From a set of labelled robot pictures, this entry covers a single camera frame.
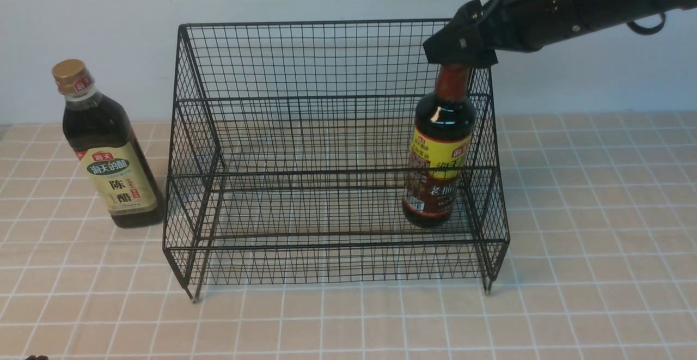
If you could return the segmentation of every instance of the yellow label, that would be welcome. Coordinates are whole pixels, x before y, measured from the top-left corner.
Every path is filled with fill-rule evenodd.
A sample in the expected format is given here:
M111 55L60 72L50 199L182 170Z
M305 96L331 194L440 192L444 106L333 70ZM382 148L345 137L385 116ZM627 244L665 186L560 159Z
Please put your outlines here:
M467 146L472 137L466 137L458 141L438 141L426 137L419 129L414 130L411 139L410 167L416 168L456 168L461 167L465 161ZM459 169L452 171L430 171L429 176L434 179L456 178Z
M157 204L131 143L77 152L80 165L113 216L151 211Z

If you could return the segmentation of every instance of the dark liquid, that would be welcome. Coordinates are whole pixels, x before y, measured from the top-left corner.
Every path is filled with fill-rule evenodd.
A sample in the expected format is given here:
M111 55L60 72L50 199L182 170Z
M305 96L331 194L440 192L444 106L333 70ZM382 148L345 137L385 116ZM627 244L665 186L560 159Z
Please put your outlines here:
M63 134L74 151L100 147L120 148L130 142L155 194L157 205L151 211L116 215L112 219L120 228L139 228L162 222L162 193L133 132L129 116L120 104L98 92L89 99L65 102Z
M468 137L472 134L476 118L477 110L468 99L455 102L431 93L422 97L416 105L416 127L424 135L441 141L458 141ZM404 200L401 201L401 209L409 222L421 228L438 227L448 221L453 213L451 208L436 217L421 216L409 209Z

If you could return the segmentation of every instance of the barcode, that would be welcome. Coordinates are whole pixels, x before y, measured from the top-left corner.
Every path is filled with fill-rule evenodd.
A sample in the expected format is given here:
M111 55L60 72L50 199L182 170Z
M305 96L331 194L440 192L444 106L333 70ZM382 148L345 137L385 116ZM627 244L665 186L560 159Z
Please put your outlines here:
M416 199L408 191L406 192L406 203L413 207L415 211L424 211L424 202Z

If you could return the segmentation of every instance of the bottle label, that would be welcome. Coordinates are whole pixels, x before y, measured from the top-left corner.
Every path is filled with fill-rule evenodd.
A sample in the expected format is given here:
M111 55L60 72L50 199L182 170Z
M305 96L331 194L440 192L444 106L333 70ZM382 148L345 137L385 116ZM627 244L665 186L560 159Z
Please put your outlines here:
M152 211L157 205L130 142L120 148L95 148L75 154L112 216Z
M457 141L439 141L415 129L409 149L409 167L431 170L409 172L404 201L411 210L429 217L450 213L461 171L455 168L463 166L471 139L470 136Z

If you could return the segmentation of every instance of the gold bottle cap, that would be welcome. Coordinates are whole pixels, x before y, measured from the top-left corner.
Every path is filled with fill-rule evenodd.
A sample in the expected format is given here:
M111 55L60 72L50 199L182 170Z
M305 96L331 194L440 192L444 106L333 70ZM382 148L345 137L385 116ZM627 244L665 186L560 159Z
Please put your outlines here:
M79 94L94 84L94 78L82 60L68 59L53 66L53 77L63 95Z

